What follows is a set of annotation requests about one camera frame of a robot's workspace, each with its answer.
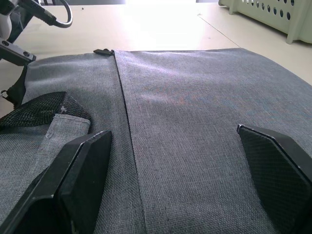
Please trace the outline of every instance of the gray textured fabric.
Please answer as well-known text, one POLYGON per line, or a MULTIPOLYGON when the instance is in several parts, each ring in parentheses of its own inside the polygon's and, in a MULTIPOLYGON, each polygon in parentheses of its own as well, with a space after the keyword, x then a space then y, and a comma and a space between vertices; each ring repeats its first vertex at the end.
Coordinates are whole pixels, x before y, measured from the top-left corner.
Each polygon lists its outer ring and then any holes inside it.
POLYGON ((111 156, 95 233, 145 232, 127 115, 114 57, 96 54, 39 60, 28 66, 23 102, 66 91, 91 115, 91 132, 111 130, 111 156))
POLYGON ((87 134, 89 126, 89 120, 56 114, 50 126, 18 127, 0 132, 0 223, 63 145, 87 134))
POLYGON ((244 49, 115 51, 148 233, 276 233, 239 123, 312 155, 312 87, 244 49))

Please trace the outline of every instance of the gray fabric bag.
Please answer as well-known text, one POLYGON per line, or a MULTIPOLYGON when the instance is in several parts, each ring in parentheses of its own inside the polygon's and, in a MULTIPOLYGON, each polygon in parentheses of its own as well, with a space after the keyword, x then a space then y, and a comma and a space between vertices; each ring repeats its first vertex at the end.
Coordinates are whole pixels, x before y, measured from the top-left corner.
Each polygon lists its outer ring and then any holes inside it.
MULTIPOLYGON (((28 65, 25 87, 23 103, 66 91, 91 115, 91 133, 112 131, 97 234, 279 233, 261 206, 237 124, 289 135, 312 155, 312 87, 244 49, 48 58, 28 65)), ((33 150, 47 129, 27 129, 33 150)), ((23 134, 6 139, 24 144, 23 134)), ((1 140, 0 157, 11 164, 5 146, 1 140)), ((20 176, 13 166, 7 173, 20 176)), ((0 181, 3 190, 2 172, 0 181)), ((0 222, 4 201, 1 194, 0 222)))

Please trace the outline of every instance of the beige tabletop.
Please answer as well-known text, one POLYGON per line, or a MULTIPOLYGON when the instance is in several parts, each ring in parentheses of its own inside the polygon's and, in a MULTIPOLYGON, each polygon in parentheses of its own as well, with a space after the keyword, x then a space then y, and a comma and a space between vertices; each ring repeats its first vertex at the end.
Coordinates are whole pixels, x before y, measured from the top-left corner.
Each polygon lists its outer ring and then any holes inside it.
MULTIPOLYGON (((63 7, 46 8, 66 21, 63 7)), ((48 26, 33 18, 15 44, 38 59, 104 48, 135 51, 241 47, 272 59, 312 84, 312 45, 288 45, 285 34, 242 15, 231 16, 217 3, 72 6, 72 11, 70 28, 48 26)), ((0 90, 14 84, 21 70, 0 61, 0 90)), ((11 104, 0 98, 0 117, 11 110, 11 104)))

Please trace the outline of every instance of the black zipper pull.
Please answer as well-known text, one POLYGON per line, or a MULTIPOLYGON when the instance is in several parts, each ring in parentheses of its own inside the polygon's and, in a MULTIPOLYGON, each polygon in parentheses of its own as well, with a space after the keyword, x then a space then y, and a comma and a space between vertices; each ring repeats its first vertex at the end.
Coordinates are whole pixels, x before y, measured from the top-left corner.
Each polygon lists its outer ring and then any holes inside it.
POLYGON ((115 55, 113 50, 108 50, 108 49, 104 49, 104 50, 97 49, 93 52, 98 54, 98 55, 109 55, 109 56, 115 55))

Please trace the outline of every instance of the light green plastic basket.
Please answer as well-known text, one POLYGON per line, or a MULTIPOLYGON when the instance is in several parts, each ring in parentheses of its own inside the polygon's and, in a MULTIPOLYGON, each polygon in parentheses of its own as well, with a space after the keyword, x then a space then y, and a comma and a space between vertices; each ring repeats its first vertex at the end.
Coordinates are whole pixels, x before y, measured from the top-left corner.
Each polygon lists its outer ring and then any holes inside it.
POLYGON ((312 0, 219 0, 230 8, 230 15, 240 12, 286 34, 294 40, 312 43, 312 0))

